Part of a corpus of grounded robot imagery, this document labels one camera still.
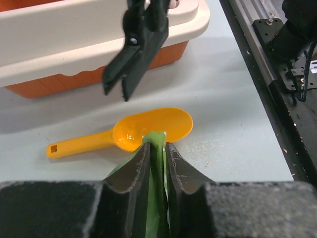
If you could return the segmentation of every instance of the gray table surface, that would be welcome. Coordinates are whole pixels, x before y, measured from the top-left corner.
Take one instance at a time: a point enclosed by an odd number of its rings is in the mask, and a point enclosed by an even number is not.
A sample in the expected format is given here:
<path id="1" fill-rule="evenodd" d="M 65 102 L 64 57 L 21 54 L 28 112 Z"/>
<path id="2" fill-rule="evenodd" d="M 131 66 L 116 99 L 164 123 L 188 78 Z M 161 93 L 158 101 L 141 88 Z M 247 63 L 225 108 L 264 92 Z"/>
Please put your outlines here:
<path id="1" fill-rule="evenodd" d="M 208 30 L 183 58 L 150 70 L 132 100 L 119 85 L 101 85 L 28 100 L 0 88 L 0 181 L 100 180 L 128 153 L 112 147 L 51 161 L 50 142 L 111 128 L 129 114 L 180 107 L 194 119 L 175 143 L 194 167 L 215 181 L 292 180 L 270 122 L 217 0 Z"/>

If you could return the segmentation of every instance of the plastic storage bin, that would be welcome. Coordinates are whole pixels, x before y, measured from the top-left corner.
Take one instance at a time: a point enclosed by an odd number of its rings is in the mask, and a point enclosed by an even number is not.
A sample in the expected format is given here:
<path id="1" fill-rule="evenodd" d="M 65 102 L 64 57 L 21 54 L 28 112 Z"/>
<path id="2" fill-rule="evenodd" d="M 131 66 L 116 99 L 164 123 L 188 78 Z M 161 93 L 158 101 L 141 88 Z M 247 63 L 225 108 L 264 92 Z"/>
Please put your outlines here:
<path id="1" fill-rule="evenodd" d="M 126 0 L 2 0 L 0 87 L 37 98 L 101 81 L 123 46 Z M 179 60 L 207 28 L 204 0 L 170 9 L 169 37 L 150 68 Z"/>

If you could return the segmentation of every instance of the scoop handle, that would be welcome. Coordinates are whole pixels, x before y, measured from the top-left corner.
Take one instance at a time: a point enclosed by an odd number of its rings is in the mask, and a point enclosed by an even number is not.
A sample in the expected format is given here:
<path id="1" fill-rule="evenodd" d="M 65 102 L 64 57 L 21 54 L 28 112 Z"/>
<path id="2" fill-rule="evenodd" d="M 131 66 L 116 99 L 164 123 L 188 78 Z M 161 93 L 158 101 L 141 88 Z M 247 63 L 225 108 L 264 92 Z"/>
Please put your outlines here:
<path id="1" fill-rule="evenodd" d="M 112 132 L 113 128 L 108 131 L 98 132 L 50 144 L 46 148 L 46 155 L 50 159 L 59 159 L 69 155 L 75 155 L 109 147 L 114 145 Z"/>

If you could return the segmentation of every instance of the orange bin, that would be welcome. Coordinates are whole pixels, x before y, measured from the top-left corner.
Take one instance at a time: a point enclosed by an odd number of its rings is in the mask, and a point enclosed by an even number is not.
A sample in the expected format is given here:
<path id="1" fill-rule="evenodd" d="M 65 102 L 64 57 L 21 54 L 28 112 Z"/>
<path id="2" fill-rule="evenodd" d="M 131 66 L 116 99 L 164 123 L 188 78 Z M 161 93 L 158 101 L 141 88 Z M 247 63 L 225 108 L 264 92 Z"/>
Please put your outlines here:
<path id="1" fill-rule="evenodd" d="M 41 5 L 61 0 L 0 0 L 0 11 L 8 11 L 23 7 Z M 153 60 L 150 69 L 173 63 L 179 60 L 186 49 L 188 41 L 162 48 Z M 84 71 L 74 76 L 56 74 L 44 78 L 34 79 L 6 88 L 24 98 L 38 98 L 66 90 L 99 83 L 102 71 L 106 66 L 94 71 Z"/>

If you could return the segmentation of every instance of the cable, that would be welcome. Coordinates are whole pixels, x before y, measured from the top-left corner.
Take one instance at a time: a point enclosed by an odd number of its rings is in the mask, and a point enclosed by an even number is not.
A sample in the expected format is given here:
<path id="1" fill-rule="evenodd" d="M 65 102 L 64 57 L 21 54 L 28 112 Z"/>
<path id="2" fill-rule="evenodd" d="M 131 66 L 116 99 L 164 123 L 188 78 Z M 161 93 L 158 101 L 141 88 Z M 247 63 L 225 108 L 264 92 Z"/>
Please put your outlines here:
<path id="1" fill-rule="evenodd" d="M 297 99 L 300 102 L 306 101 L 309 70 L 310 70 L 311 61 L 312 61 L 312 57 L 313 57 L 316 45 L 317 45 L 317 40 L 315 40 L 311 44 L 311 46 L 309 47 L 307 56 L 306 56 L 306 63 L 305 63 L 305 68 L 304 68 L 304 82 L 301 81 L 301 78 L 296 77 Z"/>

